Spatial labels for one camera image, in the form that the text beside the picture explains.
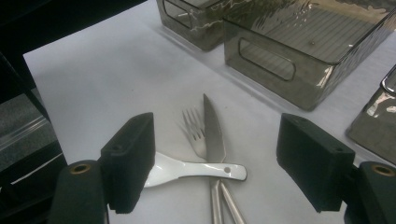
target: knife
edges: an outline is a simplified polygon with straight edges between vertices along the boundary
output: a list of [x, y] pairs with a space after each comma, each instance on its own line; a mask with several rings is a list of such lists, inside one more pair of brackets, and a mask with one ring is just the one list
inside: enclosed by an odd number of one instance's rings
[[[206, 143], [206, 160], [208, 162], [223, 162], [226, 157], [224, 142], [219, 125], [218, 116], [216, 115], [213, 105], [209, 98], [204, 94], [204, 108], [205, 108], [205, 143]], [[228, 191], [227, 186], [220, 178], [210, 178], [210, 193], [212, 205], [212, 223], [223, 223], [223, 214], [221, 208], [220, 195], [223, 194], [225, 201], [233, 215], [233, 220], [236, 224], [244, 224], [243, 219], [236, 203]]]

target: knife handle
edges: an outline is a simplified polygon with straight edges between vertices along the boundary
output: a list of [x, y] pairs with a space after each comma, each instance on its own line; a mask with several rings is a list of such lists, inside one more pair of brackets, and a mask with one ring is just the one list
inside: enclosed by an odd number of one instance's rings
[[228, 191], [228, 188], [223, 181], [220, 182], [220, 186], [225, 202], [227, 203], [228, 208], [230, 209], [231, 215], [233, 215], [233, 222], [235, 224], [246, 224], [244, 217], [242, 216], [238, 206], [233, 200], [233, 196], [231, 195], [230, 191]]
[[220, 178], [211, 177], [210, 178], [210, 200], [212, 208], [212, 223], [213, 224], [223, 224], [223, 213], [221, 207], [221, 186]]

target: clear plastic bin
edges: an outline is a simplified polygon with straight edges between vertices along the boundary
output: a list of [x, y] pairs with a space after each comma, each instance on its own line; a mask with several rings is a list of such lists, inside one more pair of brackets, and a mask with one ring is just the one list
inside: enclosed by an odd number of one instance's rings
[[352, 122], [346, 135], [396, 164], [396, 65]]
[[224, 17], [225, 61], [313, 110], [393, 32], [395, 7], [396, 0], [253, 1]]
[[157, 0], [163, 25], [202, 50], [223, 42], [224, 14], [251, 0]]

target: white tablecloth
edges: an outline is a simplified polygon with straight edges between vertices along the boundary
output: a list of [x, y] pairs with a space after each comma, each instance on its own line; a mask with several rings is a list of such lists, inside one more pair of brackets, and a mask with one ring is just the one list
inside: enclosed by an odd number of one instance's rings
[[[313, 112], [304, 112], [224, 63], [224, 47], [202, 52], [164, 28], [154, 0], [25, 54], [69, 163], [97, 160], [100, 149], [131, 117], [153, 112], [157, 150], [184, 161], [198, 158], [182, 131], [181, 111], [203, 111], [212, 100], [224, 135], [226, 162], [247, 167], [246, 182], [228, 181], [248, 223], [344, 223], [343, 212], [317, 214], [276, 162], [281, 113], [315, 122], [357, 152], [345, 130], [396, 63], [391, 35]], [[129, 215], [111, 223], [210, 223], [205, 177], [144, 189]], [[226, 223], [233, 223], [227, 209]]]

